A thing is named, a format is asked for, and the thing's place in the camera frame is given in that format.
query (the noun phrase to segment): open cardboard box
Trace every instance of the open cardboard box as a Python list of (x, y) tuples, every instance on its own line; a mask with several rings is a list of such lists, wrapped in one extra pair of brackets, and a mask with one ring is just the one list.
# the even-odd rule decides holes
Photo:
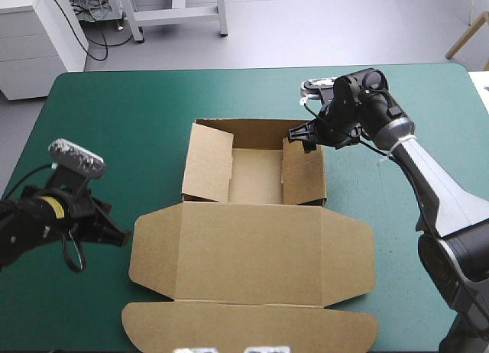
[[(174, 301), (129, 303), (122, 322), (130, 340), (148, 353), (198, 347), (242, 353), (263, 346), (293, 353), (366, 352), (377, 335), (377, 320), (323, 307), (374, 287), (372, 230), (319, 206), (281, 205), (322, 202), (325, 186), (319, 191), (309, 186), (310, 181), (325, 185), (322, 151), (304, 154), (302, 145), (283, 140), (301, 121), (246, 120), (248, 129), (233, 120), (205, 122), (213, 128), (202, 122), (193, 126), (183, 193), (208, 201), (186, 201), (136, 221), (129, 276)], [(267, 130), (260, 140), (246, 138), (251, 127)], [(272, 162), (268, 179), (274, 181), (274, 197), (253, 177), (243, 184), (254, 191), (233, 184), (250, 171), (260, 175)], [(288, 178), (294, 166), (312, 179)], [(291, 191), (289, 198), (288, 186), (308, 190)]]
[(304, 153), (288, 131), (306, 121), (198, 119), (183, 175), (184, 201), (322, 205), (322, 150)]

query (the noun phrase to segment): yellow label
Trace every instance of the yellow label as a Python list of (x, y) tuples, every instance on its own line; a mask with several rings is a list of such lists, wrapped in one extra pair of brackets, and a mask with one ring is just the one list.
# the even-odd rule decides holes
[(64, 209), (60, 202), (58, 202), (55, 198), (51, 196), (39, 196), (42, 200), (49, 203), (51, 208), (53, 208), (54, 214), (56, 215), (56, 219), (64, 218)]

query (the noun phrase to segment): white cable tie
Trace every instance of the white cable tie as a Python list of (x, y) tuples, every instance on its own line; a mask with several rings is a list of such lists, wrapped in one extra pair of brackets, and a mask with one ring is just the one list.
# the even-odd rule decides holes
[(377, 162), (377, 165), (380, 165), (383, 162), (385, 162), (386, 160), (388, 160), (390, 158), (390, 156), (392, 156), (392, 152), (394, 152), (394, 150), (397, 148), (397, 146), (399, 144), (404, 143), (405, 141), (408, 141), (409, 139), (416, 139), (416, 136), (411, 134), (411, 135), (406, 135), (405, 137), (400, 138), (396, 143), (394, 143), (394, 145), (392, 147), (390, 147), (390, 150), (386, 153), (386, 155), (383, 156), (381, 159), (379, 159), (379, 161)]

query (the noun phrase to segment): white cabinet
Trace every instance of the white cabinet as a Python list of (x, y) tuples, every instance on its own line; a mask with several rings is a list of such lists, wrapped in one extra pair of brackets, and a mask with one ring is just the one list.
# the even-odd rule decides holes
[[(88, 49), (70, 2), (57, 1)], [(83, 71), (85, 60), (53, 0), (0, 0), (0, 90), (7, 99), (47, 96), (61, 73)]]

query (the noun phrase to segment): gray floor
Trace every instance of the gray floor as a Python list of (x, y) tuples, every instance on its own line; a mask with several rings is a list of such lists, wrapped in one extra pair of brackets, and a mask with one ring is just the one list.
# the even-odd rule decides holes
[[(215, 0), (187, 0), (205, 5)], [(86, 70), (168, 70), (271, 66), (331, 66), (445, 62), (447, 49), (467, 28), (470, 0), (226, 0), (229, 36), (216, 23), (146, 28), (144, 44), (110, 50)], [(476, 0), (476, 13), (489, 0)], [(136, 0), (141, 10), (170, 0)], [(128, 28), (105, 26), (109, 42)], [(88, 27), (87, 34), (97, 38)], [(454, 62), (480, 70), (489, 46), (482, 29)], [(103, 55), (103, 49), (91, 52)], [(43, 99), (8, 102), (0, 95), (0, 193), (31, 132)]]

